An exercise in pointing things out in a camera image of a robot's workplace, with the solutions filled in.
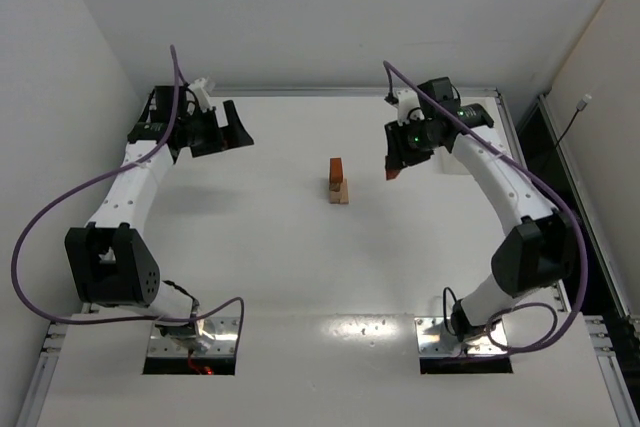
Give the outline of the red-brown wedge block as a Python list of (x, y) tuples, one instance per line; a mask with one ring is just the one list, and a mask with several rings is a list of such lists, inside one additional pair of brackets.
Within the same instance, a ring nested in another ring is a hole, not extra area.
[(401, 172), (402, 168), (385, 168), (385, 180), (395, 180)]

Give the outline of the red-brown arch block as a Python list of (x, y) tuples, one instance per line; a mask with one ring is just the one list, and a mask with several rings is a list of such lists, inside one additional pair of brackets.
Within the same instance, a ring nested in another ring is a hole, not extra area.
[(344, 181), (344, 172), (342, 159), (340, 157), (333, 157), (329, 163), (329, 183), (341, 184)]

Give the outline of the long light wood plank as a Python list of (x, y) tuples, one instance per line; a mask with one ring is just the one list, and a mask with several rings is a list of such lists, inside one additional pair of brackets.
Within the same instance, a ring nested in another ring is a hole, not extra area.
[(342, 203), (342, 192), (341, 191), (329, 191), (329, 202), (331, 204), (341, 204)]

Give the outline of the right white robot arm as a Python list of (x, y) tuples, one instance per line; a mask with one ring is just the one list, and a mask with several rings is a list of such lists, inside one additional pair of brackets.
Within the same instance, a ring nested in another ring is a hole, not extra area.
[(501, 147), (483, 105), (463, 103), (447, 77), (390, 88), (385, 100), (396, 110), (384, 127), (387, 179), (443, 149), (472, 175), (504, 233), (488, 277), (445, 317), (458, 341), (488, 333), (503, 315), (525, 308), (531, 294), (584, 267), (585, 242), (575, 216)]

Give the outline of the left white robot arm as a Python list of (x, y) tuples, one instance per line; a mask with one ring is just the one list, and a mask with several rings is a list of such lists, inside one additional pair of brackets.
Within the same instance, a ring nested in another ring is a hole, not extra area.
[(198, 300), (161, 276), (143, 232), (161, 181), (182, 150), (201, 157), (253, 145), (235, 104), (223, 104), (220, 125), (213, 83), (198, 78), (180, 88), (157, 86), (127, 136), (126, 170), (83, 227), (70, 229), (65, 249), (80, 300), (154, 319), (160, 334), (197, 350), (214, 337)]

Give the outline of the white open box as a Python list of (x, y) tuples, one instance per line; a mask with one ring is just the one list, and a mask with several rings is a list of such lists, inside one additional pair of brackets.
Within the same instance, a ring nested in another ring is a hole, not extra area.
[[(496, 97), (463, 97), (460, 101), (460, 107), (471, 104), (479, 104), (489, 114), (494, 121), (494, 129), (500, 138), (497, 147), (508, 154), (512, 154), (512, 150), (507, 139), (506, 131), (501, 118), (501, 110), (499, 108), (498, 99)], [(440, 162), (441, 172), (446, 175), (468, 175), (468, 170), (450, 154), (444, 147), (436, 151), (437, 158)]]

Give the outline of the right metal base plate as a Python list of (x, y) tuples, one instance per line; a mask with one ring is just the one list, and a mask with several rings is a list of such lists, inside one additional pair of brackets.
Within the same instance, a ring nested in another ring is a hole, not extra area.
[(491, 331), (458, 341), (445, 328), (444, 318), (415, 317), (418, 351), (421, 359), (454, 359), (465, 357), (495, 357), (506, 351), (499, 344), (507, 343), (503, 323), (499, 321)]

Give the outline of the metal base plate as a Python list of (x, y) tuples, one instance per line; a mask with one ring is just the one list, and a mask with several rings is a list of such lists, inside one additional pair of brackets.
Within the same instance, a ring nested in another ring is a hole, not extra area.
[(153, 324), (147, 344), (151, 358), (231, 357), (235, 354), (238, 317), (213, 316), (195, 324), (168, 326)]
[(458, 341), (445, 328), (444, 318), (415, 317), (418, 351), (421, 359), (454, 359), (465, 357), (495, 357), (506, 351), (499, 344), (507, 343), (503, 323), (499, 321), (491, 331)]

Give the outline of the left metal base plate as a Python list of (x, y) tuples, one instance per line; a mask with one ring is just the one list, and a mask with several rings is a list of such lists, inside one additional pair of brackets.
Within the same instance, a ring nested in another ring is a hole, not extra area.
[(195, 324), (168, 326), (153, 324), (147, 344), (151, 358), (231, 357), (235, 354), (238, 317), (213, 316)]

